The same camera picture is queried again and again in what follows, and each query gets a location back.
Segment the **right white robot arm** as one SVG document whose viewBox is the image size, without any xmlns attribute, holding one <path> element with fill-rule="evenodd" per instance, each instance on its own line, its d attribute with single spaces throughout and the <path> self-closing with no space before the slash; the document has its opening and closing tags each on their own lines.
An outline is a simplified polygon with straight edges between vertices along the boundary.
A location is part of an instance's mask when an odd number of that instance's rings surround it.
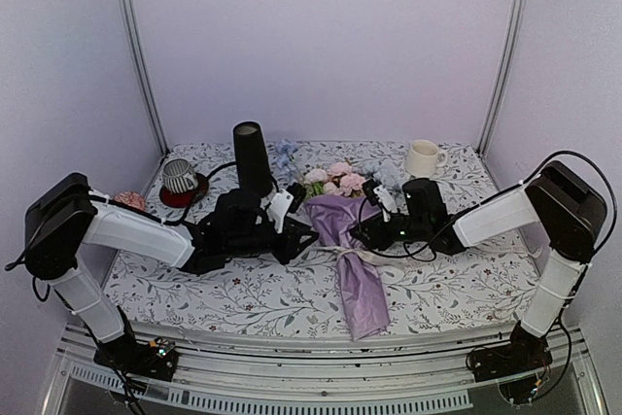
<svg viewBox="0 0 622 415">
<path fill-rule="evenodd" d="M 436 254 L 454 256 L 510 230 L 541 225 L 548 236 L 549 259 L 532 302 L 502 352 L 506 368 L 522 372 L 545 349 L 546 334 L 559 322 L 593 256 L 606 243 L 604 223 L 617 220 L 615 197 L 603 198 L 559 156 L 553 153 L 526 180 L 454 215 L 448 213 L 437 182 L 429 178 L 403 185 L 405 213 L 392 207 L 394 199 L 381 185 L 367 181 L 362 205 L 380 211 L 359 218 L 350 234 L 380 257 L 396 242 L 419 242 Z"/>
</svg>

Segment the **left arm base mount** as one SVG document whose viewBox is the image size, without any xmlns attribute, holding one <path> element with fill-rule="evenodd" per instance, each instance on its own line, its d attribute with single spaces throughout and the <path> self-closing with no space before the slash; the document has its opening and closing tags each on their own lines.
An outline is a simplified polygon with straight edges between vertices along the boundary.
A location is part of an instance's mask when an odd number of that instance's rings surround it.
<svg viewBox="0 0 622 415">
<path fill-rule="evenodd" d="M 158 344 L 140 343 L 131 336 L 122 336 L 107 343 L 98 343 L 94 362 L 118 372 L 171 382 L 177 369 L 179 353 Z"/>
</svg>

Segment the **cream ribbon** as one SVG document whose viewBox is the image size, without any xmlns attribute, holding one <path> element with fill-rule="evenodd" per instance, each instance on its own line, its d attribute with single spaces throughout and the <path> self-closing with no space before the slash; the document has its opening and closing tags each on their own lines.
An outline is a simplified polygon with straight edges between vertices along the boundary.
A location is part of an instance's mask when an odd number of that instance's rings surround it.
<svg viewBox="0 0 622 415">
<path fill-rule="evenodd" d="M 510 248 L 510 247 L 496 247 L 492 244 L 483 244 L 473 247 L 473 250 L 483 252 L 489 255 L 493 255 L 494 257 L 499 257 L 500 255 L 505 255 L 509 253 L 514 253 L 517 255 L 524 255 L 530 259 L 538 259 L 542 254 L 542 248 L 538 247 L 537 249 L 530 251 L 526 247 L 522 248 Z M 404 254 L 404 255 L 386 255 L 380 253 L 373 253 L 368 250 L 360 249 L 360 248 L 347 248 L 340 246 L 325 246 L 325 247 L 312 247 L 311 251 L 314 252 L 322 252 L 327 253 L 335 257 L 336 259 L 344 258 L 348 255 L 354 255 L 359 258 L 361 261 L 374 265 L 374 266 L 392 266 L 392 267 L 400 267 L 404 268 L 411 261 L 418 261 L 421 263 L 430 263 L 434 262 L 438 253 L 432 252 L 432 255 L 429 258 L 419 258 L 414 256 L 413 254 Z"/>
</svg>

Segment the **purple flower bouquet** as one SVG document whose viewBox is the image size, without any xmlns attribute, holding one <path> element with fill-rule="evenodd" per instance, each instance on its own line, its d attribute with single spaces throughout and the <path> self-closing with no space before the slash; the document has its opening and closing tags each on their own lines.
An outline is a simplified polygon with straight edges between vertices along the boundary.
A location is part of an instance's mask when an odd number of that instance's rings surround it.
<svg viewBox="0 0 622 415">
<path fill-rule="evenodd" d="M 329 167 L 301 169 L 295 161 L 296 144 L 275 144 L 275 163 L 307 189 L 304 209 L 319 233 L 322 250 L 335 259 L 336 281 L 345 321 L 353 340 L 361 340 L 387 329 L 388 305 L 377 267 L 391 261 L 363 250 L 350 229 L 379 212 L 366 200 L 365 170 L 343 159 Z"/>
</svg>

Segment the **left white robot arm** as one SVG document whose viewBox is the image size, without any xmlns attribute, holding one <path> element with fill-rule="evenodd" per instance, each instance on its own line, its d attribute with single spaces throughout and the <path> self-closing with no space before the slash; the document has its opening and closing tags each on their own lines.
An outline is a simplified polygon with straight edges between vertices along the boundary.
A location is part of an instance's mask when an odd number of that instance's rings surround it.
<svg viewBox="0 0 622 415">
<path fill-rule="evenodd" d="M 299 184 L 277 190 L 268 202 L 252 191 L 233 189 L 219 195 L 214 210 L 193 224 L 119 203 L 92 190 L 85 175 L 71 173 L 28 208 L 23 250 L 5 268 L 24 266 L 48 284 L 107 345 L 108 356 L 122 369 L 134 370 L 144 362 L 144 349 L 120 309 L 81 265 L 80 248 L 108 247 L 194 275 L 262 254 L 287 264 L 319 238 L 310 225 L 291 216 L 302 198 Z"/>
</svg>

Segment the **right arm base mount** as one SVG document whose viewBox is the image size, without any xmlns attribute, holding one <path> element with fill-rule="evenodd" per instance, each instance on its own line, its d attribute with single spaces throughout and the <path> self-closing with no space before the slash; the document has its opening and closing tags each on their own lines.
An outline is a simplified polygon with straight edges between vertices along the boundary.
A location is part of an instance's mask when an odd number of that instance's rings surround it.
<svg viewBox="0 0 622 415">
<path fill-rule="evenodd" d="M 507 343 L 497 347 L 477 346 L 466 356 L 466 368 L 476 382 L 499 380 L 501 397 L 511 405 L 531 404 L 549 373 L 553 359 L 547 346 L 534 351 L 518 344 Z"/>
</svg>

